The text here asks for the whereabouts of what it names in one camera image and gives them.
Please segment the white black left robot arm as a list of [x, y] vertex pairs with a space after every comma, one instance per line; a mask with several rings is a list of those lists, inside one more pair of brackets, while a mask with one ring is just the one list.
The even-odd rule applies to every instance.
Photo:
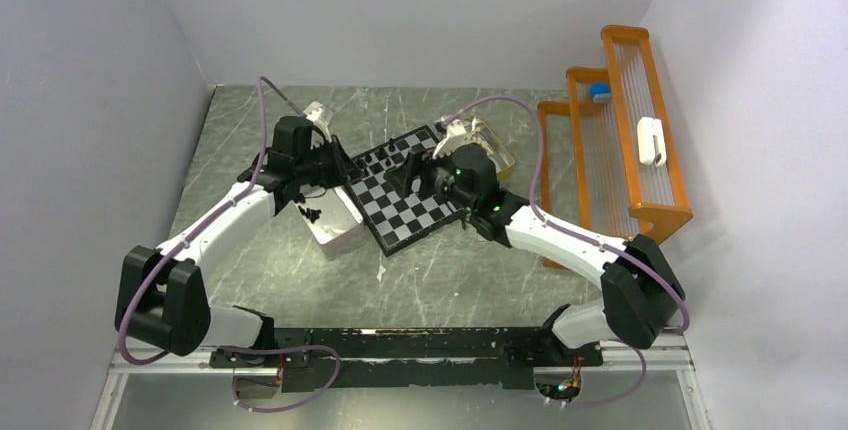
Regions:
[[116, 306], [119, 349], [135, 364], [128, 339], [186, 356], [222, 348], [249, 364], [273, 359], [273, 319], [239, 306], [213, 306], [205, 274], [262, 225], [292, 206], [319, 245], [328, 249], [356, 235], [363, 218], [345, 193], [357, 168], [329, 129], [328, 110], [287, 115], [272, 142], [198, 221], [154, 248], [137, 246], [124, 258]]

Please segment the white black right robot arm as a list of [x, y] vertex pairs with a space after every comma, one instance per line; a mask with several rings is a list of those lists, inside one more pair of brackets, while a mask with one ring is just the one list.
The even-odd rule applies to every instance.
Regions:
[[566, 305], [545, 323], [539, 348], [550, 363], [565, 363], [579, 347], [603, 340], [648, 349], [676, 314], [683, 318], [678, 329], [688, 328], [685, 293], [655, 240], [603, 235], [542, 211], [501, 186], [477, 144], [444, 157], [412, 152], [386, 180], [402, 197], [444, 198], [484, 239], [540, 255], [600, 290], [600, 298]]

